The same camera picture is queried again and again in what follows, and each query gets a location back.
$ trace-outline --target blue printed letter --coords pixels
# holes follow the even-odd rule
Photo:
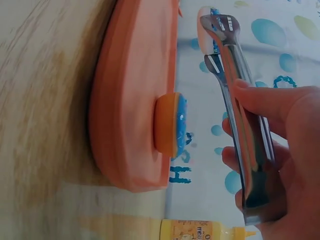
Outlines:
[[[174,172],[174,177],[170,177],[170,183],[177,184],[189,184],[191,183],[191,179],[188,178],[180,178],[180,173],[191,172],[190,167],[182,167],[182,166],[171,166],[170,171]]]

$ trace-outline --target wooden table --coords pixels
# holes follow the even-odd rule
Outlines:
[[[165,192],[111,186],[86,132],[114,3],[0,1],[1,240],[158,238]]]

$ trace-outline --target blue glitter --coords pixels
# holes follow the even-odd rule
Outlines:
[[[273,81],[273,87],[275,89],[278,89],[279,86],[278,86],[278,83],[281,83],[281,82],[286,82],[290,85],[292,85],[293,88],[296,88],[297,87],[297,84],[295,83],[295,81],[289,77],[289,76],[278,76],[274,81]]]

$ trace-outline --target metal tongs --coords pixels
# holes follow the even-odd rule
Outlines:
[[[252,75],[238,42],[240,24],[231,15],[205,15],[202,27],[217,43],[217,55],[206,55],[204,61],[218,79],[233,134],[236,157],[240,166],[242,208],[246,225],[275,221],[287,213],[287,199],[267,119],[255,115],[235,99],[232,84],[243,79],[253,85]],[[209,57],[216,63],[217,69]]]

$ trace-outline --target patterned tablecloth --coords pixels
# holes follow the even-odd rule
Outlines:
[[[175,90],[188,100],[188,133],[184,152],[171,160],[166,217],[243,226],[234,202],[240,177],[221,159],[223,147],[233,145],[221,128],[226,109],[197,39],[197,14],[204,6],[240,22],[240,44],[257,87],[294,88],[320,84],[320,0],[180,1]]]

